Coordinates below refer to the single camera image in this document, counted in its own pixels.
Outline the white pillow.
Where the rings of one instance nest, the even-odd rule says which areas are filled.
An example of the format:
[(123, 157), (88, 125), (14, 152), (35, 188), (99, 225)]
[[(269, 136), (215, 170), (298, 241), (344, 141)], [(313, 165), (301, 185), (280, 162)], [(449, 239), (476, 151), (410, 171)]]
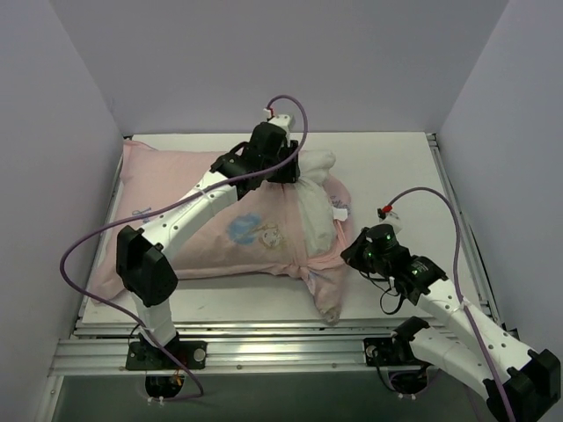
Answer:
[(331, 175), (335, 164), (336, 156), (328, 149), (306, 150), (299, 156), (295, 189), (309, 257), (329, 252), (337, 239), (334, 223), (346, 222), (351, 215), (351, 196)]

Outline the pink purple Elsa pillowcase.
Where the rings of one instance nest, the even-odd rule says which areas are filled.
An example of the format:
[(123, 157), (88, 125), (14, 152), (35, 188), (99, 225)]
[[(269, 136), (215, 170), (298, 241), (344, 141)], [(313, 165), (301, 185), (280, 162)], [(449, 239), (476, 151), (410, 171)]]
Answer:
[[(134, 217), (134, 229), (149, 222), (150, 212), (179, 200), (218, 156), (216, 152), (157, 150), (141, 142), (126, 141), (116, 219)], [(309, 257), (295, 184), (263, 183), (209, 220), (172, 261), (178, 278), (215, 278), (238, 273), (300, 278), (321, 317), (336, 324), (347, 274), (340, 254), (353, 234), (352, 217), (334, 223), (337, 239), (329, 252)]]

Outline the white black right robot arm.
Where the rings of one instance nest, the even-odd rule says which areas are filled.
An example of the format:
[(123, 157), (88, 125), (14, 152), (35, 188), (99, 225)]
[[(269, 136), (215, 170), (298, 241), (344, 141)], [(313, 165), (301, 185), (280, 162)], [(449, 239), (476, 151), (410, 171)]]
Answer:
[(547, 349), (535, 351), (458, 295), (444, 270), (399, 244), (391, 225), (363, 229), (341, 256), (363, 275), (388, 279), (401, 299), (455, 335), (449, 339), (412, 316), (392, 334), (396, 360), (441, 369), (481, 396), (499, 421), (538, 421), (560, 400), (559, 359)]

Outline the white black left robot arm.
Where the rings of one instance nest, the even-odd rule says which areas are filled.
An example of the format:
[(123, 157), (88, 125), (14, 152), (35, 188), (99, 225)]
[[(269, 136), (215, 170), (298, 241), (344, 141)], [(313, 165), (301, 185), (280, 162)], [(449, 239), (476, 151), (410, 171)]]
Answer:
[(179, 207), (161, 212), (134, 229), (127, 225), (116, 237), (115, 269), (135, 303), (143, 336), (149, 343), (146, 359), (168, 368), (178, 356), (173, 340), (170, 297), (179, 279), (172, 259), (209, 220), (237, 203), (264, 182), (295, 183), (299, 177), (297, 151), (291, 139), (294, 122), (287, 114), (261, 122), (248, 142), (219, 156)]

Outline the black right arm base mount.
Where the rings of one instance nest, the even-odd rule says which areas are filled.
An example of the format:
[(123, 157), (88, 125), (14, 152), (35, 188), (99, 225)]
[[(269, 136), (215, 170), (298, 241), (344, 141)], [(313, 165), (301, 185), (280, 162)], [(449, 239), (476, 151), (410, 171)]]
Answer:
[(416, 359), (391, 337), (365, 338), (363, 341), (365, 363), (368, 367), (395, 367), (413, 365)]

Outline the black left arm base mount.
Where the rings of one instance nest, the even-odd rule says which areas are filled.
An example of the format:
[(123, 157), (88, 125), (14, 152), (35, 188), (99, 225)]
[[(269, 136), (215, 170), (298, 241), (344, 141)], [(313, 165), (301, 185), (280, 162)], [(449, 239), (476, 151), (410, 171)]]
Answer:
[[(207, 358), (207, 343), (202, 341), (180, 341), (172, 346), (173, 354), (188, 369), (204, 369)], [(143, 338), (128, 346), (125, 368), (128, 371), (172, 370), (179, 366), (165, 353)]]

